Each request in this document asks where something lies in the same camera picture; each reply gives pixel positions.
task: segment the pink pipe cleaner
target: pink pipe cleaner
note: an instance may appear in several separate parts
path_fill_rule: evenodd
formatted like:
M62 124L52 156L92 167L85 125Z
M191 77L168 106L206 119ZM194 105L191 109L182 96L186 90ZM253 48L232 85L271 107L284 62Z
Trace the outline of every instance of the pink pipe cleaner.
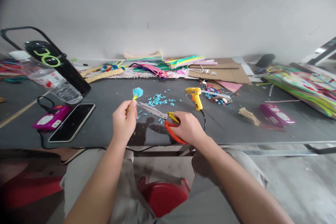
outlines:
M142 64L141 66L148 68L149 70L153 71L155 73L155 76L158 77L169 77L171 75L169 75L166 71L161 70L160 68L153 66L153 65L146 65L146 64Z

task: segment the concrete floor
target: concrete floor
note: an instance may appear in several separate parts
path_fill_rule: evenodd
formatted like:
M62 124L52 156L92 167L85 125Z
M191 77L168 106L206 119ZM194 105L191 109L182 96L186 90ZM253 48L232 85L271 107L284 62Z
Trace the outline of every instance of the concrete floor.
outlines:
M235 146L240 149L302 149L289 146ZM269 192L296 224L336 223L336 154L307 157L251 156L270 181ZM190 187L194 179L191 157L136 157L135 178L148 182L178 182L181 177ZM48 224L62 223L63 203Z

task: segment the white wall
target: white wall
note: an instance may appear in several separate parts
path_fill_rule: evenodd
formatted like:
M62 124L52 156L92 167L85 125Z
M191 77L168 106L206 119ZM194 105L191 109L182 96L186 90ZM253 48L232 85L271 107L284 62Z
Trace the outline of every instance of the white wall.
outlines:
M336 0L3 0L0 27L35 26L69 58L124 52L299 61L336 36ZM39 37L12 32L22 45ZM13 48L0 38L1 51Z

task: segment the smartphone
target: smartphone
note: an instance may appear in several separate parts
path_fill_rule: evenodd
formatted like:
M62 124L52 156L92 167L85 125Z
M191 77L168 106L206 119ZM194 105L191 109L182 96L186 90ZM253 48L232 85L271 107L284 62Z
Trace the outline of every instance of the smartphone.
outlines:
M51 135L49 142L71 142L95 109L94 104L79 104Z

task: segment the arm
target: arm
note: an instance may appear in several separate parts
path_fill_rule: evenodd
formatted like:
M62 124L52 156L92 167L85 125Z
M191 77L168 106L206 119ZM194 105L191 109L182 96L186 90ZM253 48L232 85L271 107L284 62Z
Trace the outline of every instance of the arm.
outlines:
M206 158L243 223L294 223L272 195L205 134L192 114L177 111L174 116L181 124L171 129Z
M124 101L113 113L113 137L103 158L87 182L64 223L108 222L116 189L119 182L121 166L126 145L134 132L137 113L136 101Z

